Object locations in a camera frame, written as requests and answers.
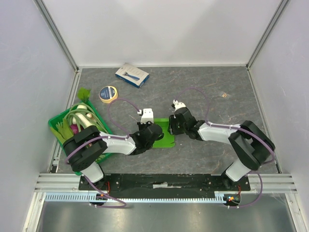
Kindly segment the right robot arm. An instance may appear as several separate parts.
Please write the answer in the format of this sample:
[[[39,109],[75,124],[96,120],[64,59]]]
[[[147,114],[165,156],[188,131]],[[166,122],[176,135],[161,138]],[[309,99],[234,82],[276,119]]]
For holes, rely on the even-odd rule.
[[[257,171],[275,159],[275,145],[252,122],[223,125],[205,120],[196,120],[187,107],[178,108],[169,116],[169,132],[173,135],[186,134],[198,141],[215,141],[231,145],[237,159],[221,174],[221,184],[226,190],[233,190],[239,180],[251,171]]]

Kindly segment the green paper box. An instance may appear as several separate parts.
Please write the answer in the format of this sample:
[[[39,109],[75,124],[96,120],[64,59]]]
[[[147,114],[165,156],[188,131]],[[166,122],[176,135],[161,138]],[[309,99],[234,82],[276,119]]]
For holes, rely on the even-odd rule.
[[[175,137],[169,132],[168,118],[155,118],[154,123],[162,128],[164,137],[161,140],[155,141],[153,148],[172,148],[175,146]]]

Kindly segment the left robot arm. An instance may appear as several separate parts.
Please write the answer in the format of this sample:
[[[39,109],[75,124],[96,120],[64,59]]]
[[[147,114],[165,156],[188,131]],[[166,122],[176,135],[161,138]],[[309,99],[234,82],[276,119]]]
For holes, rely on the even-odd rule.
[[[65,162],[74,172],[81,172],[86,176],[91,187],[101,190],[106,185],[106,178],[96,162],[100,155],[139,155],[153,148],[155,141],[163,137],[162,128],[155,123],[149,123],[142,130],[127,136],[107,134],[99,131],[96,126],[89,126],[63,144],[67,155]]]

